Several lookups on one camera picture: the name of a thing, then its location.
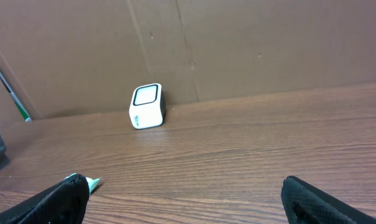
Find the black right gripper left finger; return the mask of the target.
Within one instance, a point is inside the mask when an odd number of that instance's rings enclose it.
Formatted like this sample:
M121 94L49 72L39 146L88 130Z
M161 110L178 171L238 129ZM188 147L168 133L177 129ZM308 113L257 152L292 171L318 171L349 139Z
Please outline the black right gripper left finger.
M86 178L74 174L0 213L3 224L81 224L90 196Z

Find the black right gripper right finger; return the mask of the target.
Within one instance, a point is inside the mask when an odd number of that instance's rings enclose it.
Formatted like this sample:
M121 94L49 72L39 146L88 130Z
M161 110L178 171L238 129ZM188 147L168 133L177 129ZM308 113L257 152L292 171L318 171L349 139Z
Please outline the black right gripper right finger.
M290 224L376 223L376 218L295 176L283 181L281 201Z

